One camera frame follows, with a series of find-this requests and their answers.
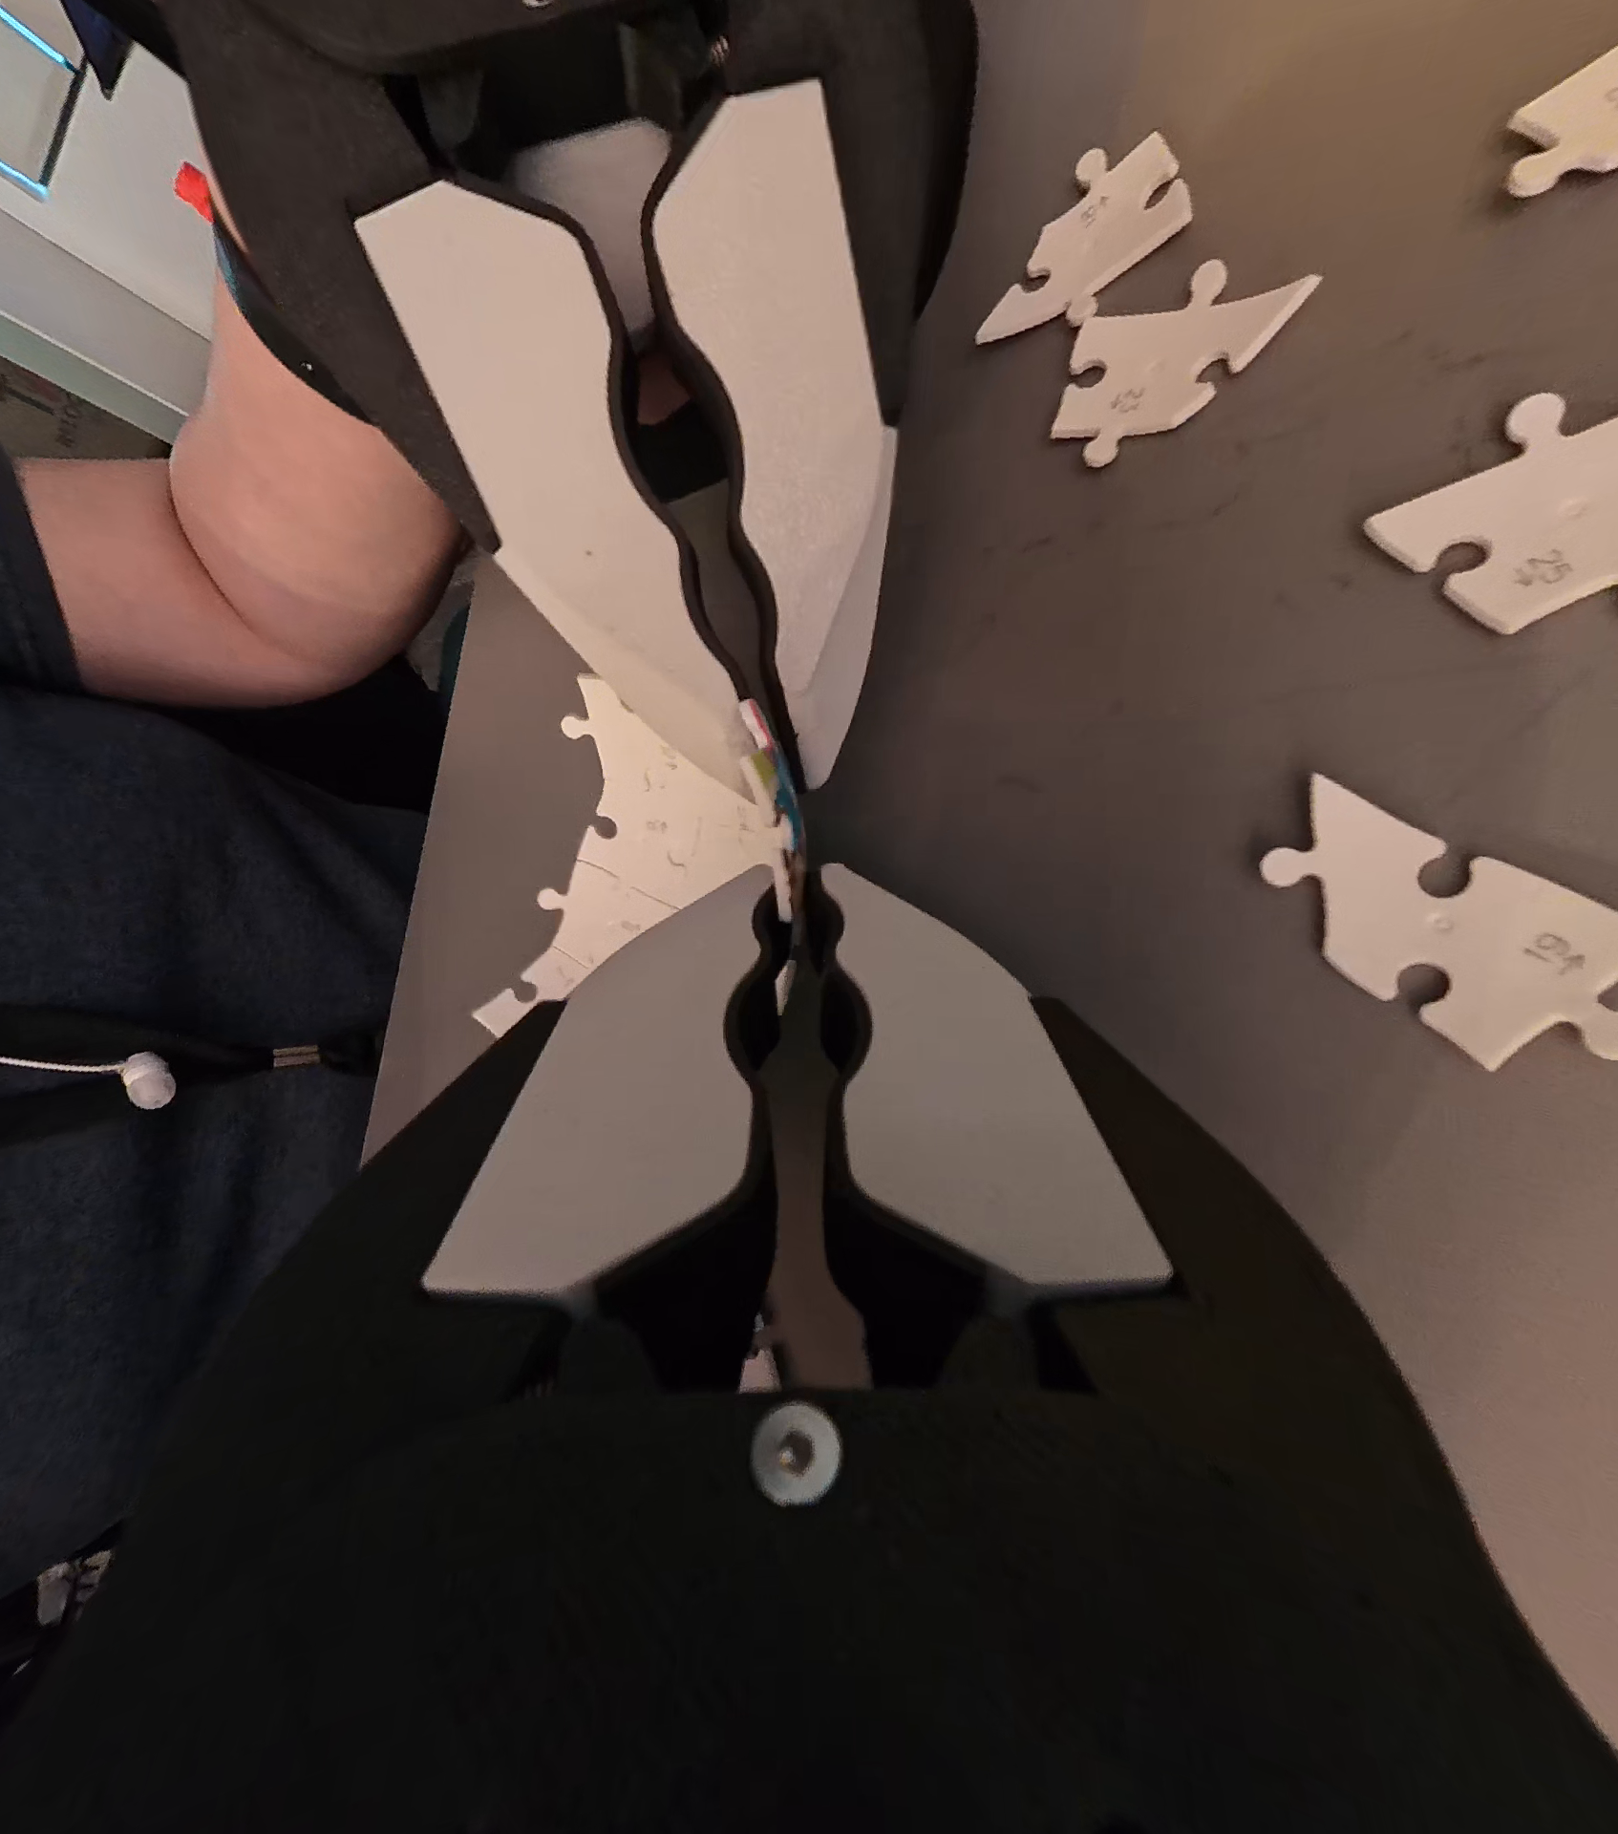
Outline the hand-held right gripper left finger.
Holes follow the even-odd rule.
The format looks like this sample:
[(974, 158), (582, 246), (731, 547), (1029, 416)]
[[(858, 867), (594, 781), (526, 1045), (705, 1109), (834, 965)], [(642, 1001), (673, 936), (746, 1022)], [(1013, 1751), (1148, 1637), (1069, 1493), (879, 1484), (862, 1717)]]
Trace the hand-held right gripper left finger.
[(792, 927), (754, 866), (564, 1001), (421, 1286), (574, 1302), (724, 1205), (752, 1163)]

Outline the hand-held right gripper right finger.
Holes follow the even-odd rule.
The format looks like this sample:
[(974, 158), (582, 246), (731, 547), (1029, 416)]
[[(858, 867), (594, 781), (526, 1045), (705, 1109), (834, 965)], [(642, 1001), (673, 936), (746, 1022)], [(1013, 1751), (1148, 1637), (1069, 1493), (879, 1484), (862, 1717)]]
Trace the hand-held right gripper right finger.
[(843, 1071), (858, 1195), (1033, 1298), (1166, 1290), (1173, 1265), (1026, 988), (862, 874), (819, 884), (862, 1011)]

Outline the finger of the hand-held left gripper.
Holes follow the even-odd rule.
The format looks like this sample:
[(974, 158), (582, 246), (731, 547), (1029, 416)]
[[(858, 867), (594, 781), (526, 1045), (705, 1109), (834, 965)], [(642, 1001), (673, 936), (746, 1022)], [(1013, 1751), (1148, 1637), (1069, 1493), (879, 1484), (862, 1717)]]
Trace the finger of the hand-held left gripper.
[(720, 101), (646, 229), (684, 352), (731, 409), (731, 533), (771, 592), (781, 712), (818, 791), (872, 659), (898, 460), (822, 81)]
[(697, 551), (636, 470), (620, 377), (628, 344), (578, 225), (438, 181), (360, 221), (409, 355), (494, 528), (501, 572), (661, 739), (729, 788), (762, 739), (806, 788), (784, 689), (786, 610), (802, 564), (789, 515), (789, 309), (811, 301), (805, 212), (768, 221), (743, 181), (676, 178), (657, 203), (654, 264), (682, 357), (731, 414), (729, 546), (758, 609), (758, 659), (707, 621)]

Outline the assembled white puzzle section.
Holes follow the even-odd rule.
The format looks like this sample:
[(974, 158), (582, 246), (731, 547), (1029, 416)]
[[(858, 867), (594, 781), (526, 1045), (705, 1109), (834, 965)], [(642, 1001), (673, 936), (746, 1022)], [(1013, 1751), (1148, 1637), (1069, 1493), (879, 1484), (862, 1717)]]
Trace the assembled white puzzle section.
[(602, 771), (597, 820), (584, 826), (566, 889), (546, 887), (539, 908), (555, 916), (551, 947), (474, 1009), (477, 1026), (502, 1037), (531, 1006), (564, 1001), (602, 961), (678, 909), (701, 902), (750, 870), (781, 867), (789, 823), (775, 805), (726, 788), (662, 741), (593, 674), (578, 677), (587, 710), (564, 722), (568, 739), (590, 739)]

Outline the white puzzle piece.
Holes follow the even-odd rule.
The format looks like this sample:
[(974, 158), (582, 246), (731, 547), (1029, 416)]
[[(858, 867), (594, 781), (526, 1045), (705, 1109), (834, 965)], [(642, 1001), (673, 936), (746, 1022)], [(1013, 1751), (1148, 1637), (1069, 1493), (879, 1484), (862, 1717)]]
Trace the white puzzle piece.
[(811, 860), (806, 854), (806, 820), (786, 745), (758, 699), (739, 703), (739, 718), (750, 733), (743, 761), (752, 794), (771, 803), (775, 815), (775, 913), (789, 922), (792, 942), (784, 968), (775, 972), (775, 1011), (784, 1018), (792, 1005), (797, 969), (811, 961)]

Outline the person's left forearm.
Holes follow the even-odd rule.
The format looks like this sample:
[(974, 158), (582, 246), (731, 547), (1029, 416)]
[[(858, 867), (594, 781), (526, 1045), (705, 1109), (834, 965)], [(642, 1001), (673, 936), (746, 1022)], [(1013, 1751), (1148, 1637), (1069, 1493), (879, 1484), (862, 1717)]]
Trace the person's left forearm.
[(212, 295), (205, 395), (159, 462), (22, 462), (78, 681), (149, 706), (336, 695), (426, 626), (467, 538), (390, 440)]

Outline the scattered loose puzzle pieces group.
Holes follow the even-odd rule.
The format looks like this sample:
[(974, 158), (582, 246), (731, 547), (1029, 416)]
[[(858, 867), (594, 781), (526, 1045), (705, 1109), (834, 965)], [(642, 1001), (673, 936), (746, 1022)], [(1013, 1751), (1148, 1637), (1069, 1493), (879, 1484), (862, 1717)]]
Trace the scattered loose puzzle pieces group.
[[(1568, 173), (1618, 171), (1618, 46), (1517, 107), (1508, 128), (1533, 143), (1506, 175), (1508, 198), (1540, 198)], [(1073, 183), (1077, 203), (1038, 234), (1023, 285), (995, 301), (976, 344), (1067, 321), (1072, 382), (1051, 437), (1082, 444), (1082, 462), (1106, 470), (1123, 444), (1161, 437), (1211, 407), (1208, 369), (1247, 369), (1321, 279), (1226, 300), (1229, 267), (1205, 262), (1182, 309), (1102, 314), (1101, 291), (1192, 224), (1192, 198), (1161, 135), (1120, 162), (1088, 149)], [(1517, 401), (1508, 462), (1373, 515), (1368, 540), (1416, 576), (1450, 547), (1475, 546), (1479, 564), (1450, 572), (1442, 595), (1506, 636), (1618, 592), (1618, 414), (1580, 433), (1563, 419), (1561, 395)], [(1322, 954), (1338, 974), (1393, 998), (1403, 972), (1441, 972), (1446, 994), (1420, 1019), (1484, 1069), (1556, 1026), (1618, 1062), (1618, 1011), (1606, 1001), (1618, 984), (1616, 909), (1501, 860), (1471, 860), (1465, 889), (1434, 896), (1421, 874), (1442, 854), (1438, 837), (1322, 773), (1306, 807), (1309, 847), (1277, 847), (1258, 870), (1277, 889), (1321, 884)]]

